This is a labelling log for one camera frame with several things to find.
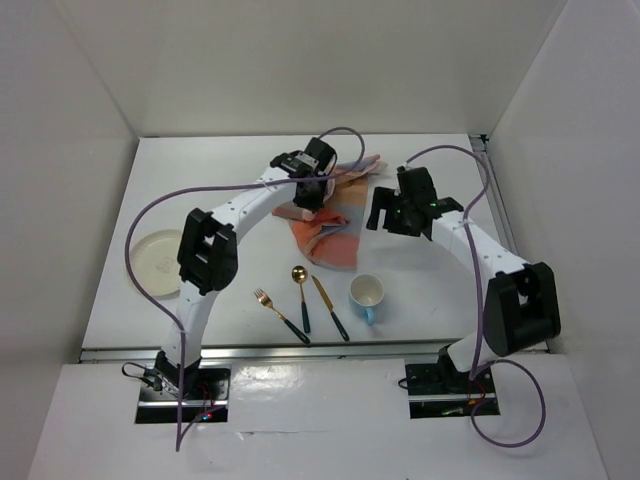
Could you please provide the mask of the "checked orange blue cloth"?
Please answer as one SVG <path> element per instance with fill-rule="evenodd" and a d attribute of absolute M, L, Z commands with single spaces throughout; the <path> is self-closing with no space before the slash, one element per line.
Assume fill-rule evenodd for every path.
<path fill-rule="evenodd" d="M 360 163 L 339 164 L 341 175 L 327 186 L 324 206 L 317 212 L 289 202 L 272 211 L 285 219 L 302 255 L 311 263 L 334 270 L 354 271 L 360 244 L 369 178 L 379 175 L 387 163 L 377 154 Z"/>

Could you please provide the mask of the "light blue mug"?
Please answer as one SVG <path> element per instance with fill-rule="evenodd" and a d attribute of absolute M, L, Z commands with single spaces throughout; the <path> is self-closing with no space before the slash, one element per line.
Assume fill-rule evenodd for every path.
<path fill-rule="evenodd" d="M 384 300 L 385 290 L 374 275 L 361 274 L 353 278 L 349 287 L 349 302 L 353 313 L 368 326 L 376 323 L 376 311 Z"/>

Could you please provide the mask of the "gold knife green handle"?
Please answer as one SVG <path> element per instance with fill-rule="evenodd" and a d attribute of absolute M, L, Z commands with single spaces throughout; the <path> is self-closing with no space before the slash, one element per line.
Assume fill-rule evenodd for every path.
<path fill-rule="evenodd" d="M 350 336 L 347 333 L 347 330 L 345 329 L 345 327 L 343 326 L 341 320 L 339 319 L 339 317 L 337 316 L 337 314 L 334 311 L 334 305 L 330 299 L 330 297 L 328 296 L 326 290 L 324 289 L 324 286 L 322 285 L 322 283 L 320 282 L 320 280 L 312 275 L 311 279 L 314 283 L 314 285 L 316 286 L 316 289 L 318 291 L 318 293 L 320 294 L 324 304 L 326 305 L 329 314 L 338 330 L 338 332 L 341 335 L 341 338 L 345 341 L 345 342 L 349 342 L 350 341 Z"/>

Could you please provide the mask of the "gold spoon green handle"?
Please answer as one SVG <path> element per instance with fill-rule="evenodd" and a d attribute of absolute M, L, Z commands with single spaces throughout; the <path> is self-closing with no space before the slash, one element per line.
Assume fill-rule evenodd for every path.
<path fill-rule="evenodd" d="M 304 266 L 296 265 L 292 268 L 291 277 L 299 287 L 303 331 L 305 334 L 309 334 L 311 325 L 303 288 L 305 281 L 308 279 L 308 272 Z"/>

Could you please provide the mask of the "gold fork green handle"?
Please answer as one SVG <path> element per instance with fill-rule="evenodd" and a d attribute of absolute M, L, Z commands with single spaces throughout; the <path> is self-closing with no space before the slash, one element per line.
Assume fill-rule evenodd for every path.
<path fill-rule="evenodd" d="M 267 295 L 267 293 L 262 289 L 257 289 L 254 291 L 254 295 L 258 302 L 264 306 L 265 308 L 273 311 L 278 318 L 287 326 L 287 328 L 295 334 L 295 336 L 304 344 L 309 345 L 310 339 L 309 337 L 300 330 L 297 326 L 295 326 L 287 317 L 285 317 L 274 305 L 272 299 Z"/>

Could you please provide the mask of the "cream round plate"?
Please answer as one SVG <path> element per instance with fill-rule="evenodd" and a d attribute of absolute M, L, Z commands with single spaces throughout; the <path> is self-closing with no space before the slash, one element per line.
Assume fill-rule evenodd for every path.
<path fill-rule="evenodd" d="M 132 271 L 142 288 L 153 298 L 165 300 L 180 290 L 178 249 L 182 233 L 157 230 L 142 237 L 130 251 Z"/>

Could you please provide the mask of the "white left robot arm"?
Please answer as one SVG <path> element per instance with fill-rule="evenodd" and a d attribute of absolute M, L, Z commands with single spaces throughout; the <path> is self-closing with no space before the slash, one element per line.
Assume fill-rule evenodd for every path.
<path fill-rule="evenodd" d="M 172 397 L 184 399 L 196 390 L 204 331 L 217 296 L 238 272 L 243 237 L 282 204 L 320 209 L 336 158 L 333 147 L 314 137 L 305 149 L 275 157 L 258 180 L 242 186 L 231 200 L 187 215 L 177 255 L 179 324 L 155 361 L 161 385 Z"/>

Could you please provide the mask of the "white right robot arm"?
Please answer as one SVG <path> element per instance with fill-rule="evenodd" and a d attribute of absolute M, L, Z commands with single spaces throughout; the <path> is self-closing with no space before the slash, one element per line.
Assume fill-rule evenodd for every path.
<path fill-rule="evenodd" d="M 476 281 L 480 322 L 474 333 L 439 351 L 435 377 L 441 388 L 460 391 L 481 366 L 560 334 L 555 276 L 546 263 L 510 252 L 459 202 L 439 198 L 426 168 L 400 167 L 397 180 L 395 189 L 374 189 L 366 228 L 423 236 L 451 253 Z"/>

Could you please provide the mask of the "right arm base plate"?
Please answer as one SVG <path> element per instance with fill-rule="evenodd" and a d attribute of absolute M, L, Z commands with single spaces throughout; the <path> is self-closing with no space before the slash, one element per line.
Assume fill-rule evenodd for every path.
<path fill-rule="evenodd" d="M 411 419 L 499 416 L 500 407 L 491 372 L 471 381 L 468 374 L 445 380 L 436 364 L 406 364 L 397 385 L 406 391 Z"/>

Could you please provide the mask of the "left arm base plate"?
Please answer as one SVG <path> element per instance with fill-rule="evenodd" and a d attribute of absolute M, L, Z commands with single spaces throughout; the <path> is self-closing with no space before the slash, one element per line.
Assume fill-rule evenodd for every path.
<path fill-rule="evenodd" d="M 199 371 L 195 384 L 184 394 L 184 423 L 213 424 L 228 421 L 230 374 L 231 370 L 225 366 L 209 366 Z M 160 380 L 158 375 L 146 375 L 139 391 L 135 423 L 175 424 L 177 405 L 176 387 Z"/>

